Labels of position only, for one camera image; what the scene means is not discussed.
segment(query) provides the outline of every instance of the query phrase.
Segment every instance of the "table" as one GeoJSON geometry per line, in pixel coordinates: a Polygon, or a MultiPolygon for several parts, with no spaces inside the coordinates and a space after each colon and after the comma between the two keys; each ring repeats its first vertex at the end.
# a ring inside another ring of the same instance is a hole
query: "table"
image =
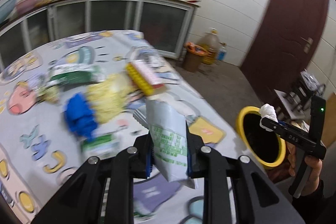
{"type": "MultiPolygon", "coordinates": [[[[55,64],[98,64],[111,74],[122,72],[127,62],[139,58],[167,84],[168,90],[157,100],[184,114],[190,126],[223,155],[237,158],[245,154],[256,162],[233,128],[156,53],[142,33],[101,31],[67,37],[34,49],[0,74],[0,187],[23,223],[29,223],[83,163],[77,139],[67,129],[62,112],[69,98],[86,87],[63,92],[59,105],[37,103],[30,87],[55,64]]],[[[132,116],[143,104],[139,91],[129,94],[123,112],[100,126],[98,132],[115,132],[121,149],[131,146],[137,136],[148,133],[132,116]]],[[[154,170],[151,178],[135,183],[135,209],[143,216],[135,222],[201,223],[203,180],[198,183],[198,189],[168,183],[154,170]]]]}

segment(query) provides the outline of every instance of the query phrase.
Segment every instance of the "door handle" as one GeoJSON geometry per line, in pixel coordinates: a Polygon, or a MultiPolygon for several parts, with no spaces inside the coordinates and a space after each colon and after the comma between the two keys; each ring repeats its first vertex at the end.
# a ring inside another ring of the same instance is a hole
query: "door handle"
{"type": "Polygon", "coordinates": [[[303,39],[304,41],[306,41],[309,45],[313,44],[314,40],[311,37],[308,37],[307,39],[304,39],[303,37],[301,37],[301,39],[303,39]]]}

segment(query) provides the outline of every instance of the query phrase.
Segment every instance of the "pink cartoon character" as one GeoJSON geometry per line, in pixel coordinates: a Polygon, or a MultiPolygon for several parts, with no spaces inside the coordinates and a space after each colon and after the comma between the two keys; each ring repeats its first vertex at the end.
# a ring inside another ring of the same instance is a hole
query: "pink cartoon character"
{"type": "Polygon", "coordinates": [[[26,81],[16,84],[7,102],[7,109],[11,114],[19,115],[27,112],[36,103],[36,94],[26,81]]]}

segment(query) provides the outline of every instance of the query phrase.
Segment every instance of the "glass cabinet panel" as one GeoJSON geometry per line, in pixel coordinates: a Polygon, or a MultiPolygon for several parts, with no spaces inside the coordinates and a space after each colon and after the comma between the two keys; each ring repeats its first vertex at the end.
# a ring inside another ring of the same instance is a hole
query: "glass cabinet panel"
{"type": "Polygon", "coordinates": [[[21,24],[22,23],[16,24],[0,36],[0,52],[5,68],[26,53],[21,24]]]}
{"type": "Polygon", "coordinates": [[[91,31],[123,30],[126,4],[125,0],[91,1],[91,31]]]}
{"type": "Polygon", "coordinates": [[[47,10],[27,18],[31,48],[35,49],[50,42],[47,10]]]}
{"type": "Polygon", "coordinates": [[[57,7],[58,38],[85,33],[85,2],[57,7]]]}
{"type": "Polygon", "coordinates": [[[186,10],[155,3],[144,3],[140,32],[157,50],[175,52],[186,10]]]}

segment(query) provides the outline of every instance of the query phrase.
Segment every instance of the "dark red door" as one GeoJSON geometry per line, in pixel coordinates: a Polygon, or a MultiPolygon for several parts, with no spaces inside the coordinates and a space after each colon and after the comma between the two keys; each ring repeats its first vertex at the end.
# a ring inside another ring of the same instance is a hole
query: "dark red door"
{"type": "Polygon", "coordinates": [[[270,0],[241,65],[254,91],[271,103],[274,89],[289,91],[311,60],[325,25],[329,0],[270,0]]]}

